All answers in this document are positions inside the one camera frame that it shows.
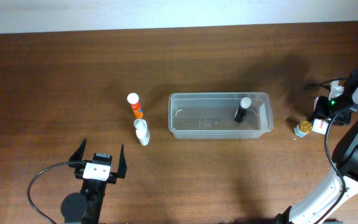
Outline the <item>orange tablet tube white cap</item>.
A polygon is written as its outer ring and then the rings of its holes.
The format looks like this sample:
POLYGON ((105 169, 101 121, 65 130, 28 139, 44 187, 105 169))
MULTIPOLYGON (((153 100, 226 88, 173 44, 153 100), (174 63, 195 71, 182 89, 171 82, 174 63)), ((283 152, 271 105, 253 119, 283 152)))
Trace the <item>orange tablet tube white cap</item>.
POLYGON ((140 98, 137 93, 130 93, 127 96, 127 102, 130 104, 134 115, 137 119, 141 119, 143 117, 142 108, 140 105, 140 98))

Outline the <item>small jar gold lid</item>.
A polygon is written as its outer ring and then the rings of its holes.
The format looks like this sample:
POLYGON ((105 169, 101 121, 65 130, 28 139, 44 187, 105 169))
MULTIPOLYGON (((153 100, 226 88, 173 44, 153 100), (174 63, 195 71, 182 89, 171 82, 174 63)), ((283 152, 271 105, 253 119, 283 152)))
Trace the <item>small jar gold lid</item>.
POLYGON ((297 136, 303 138, 309 134, 313 129, 313 125, 309 121, 300 122, 295 128, 294 132, 297 136))

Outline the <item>clear plastic container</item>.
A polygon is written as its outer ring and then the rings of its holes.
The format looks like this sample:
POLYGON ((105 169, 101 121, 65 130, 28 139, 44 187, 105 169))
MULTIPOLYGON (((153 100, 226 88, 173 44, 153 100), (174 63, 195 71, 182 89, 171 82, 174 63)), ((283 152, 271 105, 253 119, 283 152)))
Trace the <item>clear plastic container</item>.
POLYGON ((270 97, 264 92, 173 93, 168 127, 177 139, 257 139, 273 130, 270 97), (245 97, 250 108, 238 123, 235 114, 245 97))

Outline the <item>dark bottle white cap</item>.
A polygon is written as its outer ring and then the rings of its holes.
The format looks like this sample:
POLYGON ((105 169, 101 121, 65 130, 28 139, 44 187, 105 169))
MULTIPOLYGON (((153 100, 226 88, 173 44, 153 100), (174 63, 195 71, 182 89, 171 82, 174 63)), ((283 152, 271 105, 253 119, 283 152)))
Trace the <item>dark bottle white cap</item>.
POLYGON ((244 118, 247 115, 247 112, 252 104, 252 101, 250 98, 245 97, 241 99, 241 102, 237 108, 237 111, 235 113, 234 121, 237 123, 242 123, 244 118))

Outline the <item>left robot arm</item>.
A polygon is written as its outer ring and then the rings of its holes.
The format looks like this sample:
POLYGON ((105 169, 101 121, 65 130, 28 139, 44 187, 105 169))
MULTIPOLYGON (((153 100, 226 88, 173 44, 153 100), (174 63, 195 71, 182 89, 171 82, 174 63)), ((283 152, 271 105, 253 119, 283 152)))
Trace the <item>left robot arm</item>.
POLYGON ((106 186, 115 184, 126 176, 127 164, 124 148, 121 148, 117 172, 111 171, 112 156, 95 153, 92 160, 84 160, 86 140, 69 158, 76 179, 83 181, 81 190, 66 196, 61 204, 65 223, 98 224, 106 186))

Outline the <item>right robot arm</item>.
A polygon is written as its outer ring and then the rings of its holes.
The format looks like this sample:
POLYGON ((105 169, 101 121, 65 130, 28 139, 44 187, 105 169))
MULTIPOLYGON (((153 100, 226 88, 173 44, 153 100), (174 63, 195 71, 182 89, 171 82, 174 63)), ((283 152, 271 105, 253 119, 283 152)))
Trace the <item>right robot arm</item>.
MULTIPOLYGON (((322 83, 328 96, 314 101, 311 130, 329 139, 332 126, 348 125, 353 112, 358 113, 358 68, 344 78, 322 83)), ((273 223, 326 223, 344 202, 358 194, 358 120, 338 142, 333 151, 324 149, 331 165, 324 180, 300 203, 279 213, 273 223)))

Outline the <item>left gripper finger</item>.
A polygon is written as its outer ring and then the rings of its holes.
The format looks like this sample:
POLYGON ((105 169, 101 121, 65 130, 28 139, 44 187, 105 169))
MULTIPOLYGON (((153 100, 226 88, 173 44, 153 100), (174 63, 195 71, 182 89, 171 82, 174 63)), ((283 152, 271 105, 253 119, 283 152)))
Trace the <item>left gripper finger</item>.
POLYGON ((84 151, 85 151, 85 147, 86 147, 86 138, 84 138, 84 140, 82 141, 82 143, 80 144, 78 149, 71 155, 71 157, 69 158, 68 161, 69 162, 82 161, 83 154, 84 154, 84 151))
POLYGON ((124 155, 124 145, 121 146, 120 156, 119 156, 119 164, 117 169, 117 178, 124 179, 127 172, 127 164, 126 158, 124 155))

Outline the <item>white bottle clear cap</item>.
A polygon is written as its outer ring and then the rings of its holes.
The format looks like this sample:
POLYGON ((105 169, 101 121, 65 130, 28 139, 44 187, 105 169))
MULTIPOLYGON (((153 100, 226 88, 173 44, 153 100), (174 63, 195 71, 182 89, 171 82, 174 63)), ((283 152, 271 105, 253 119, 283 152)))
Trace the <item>white bottle clear cap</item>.
POLYGON ((146 146, 150 142, 150 131, 147 122, 144 119, 136 119, 134 121, 135 133, 142 146, 146 146))

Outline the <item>white medicine box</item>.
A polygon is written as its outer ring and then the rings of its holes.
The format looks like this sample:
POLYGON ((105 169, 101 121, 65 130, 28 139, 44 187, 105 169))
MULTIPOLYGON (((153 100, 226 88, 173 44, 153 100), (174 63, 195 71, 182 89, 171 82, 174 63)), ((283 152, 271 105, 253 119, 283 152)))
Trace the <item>white medicine box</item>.
POLYGON ((313 104, 313 113, 311 116, 312 132, 319 134, 326 134, 329 116, 328 98, 326 96, 319 96, 315 98, 313 104))

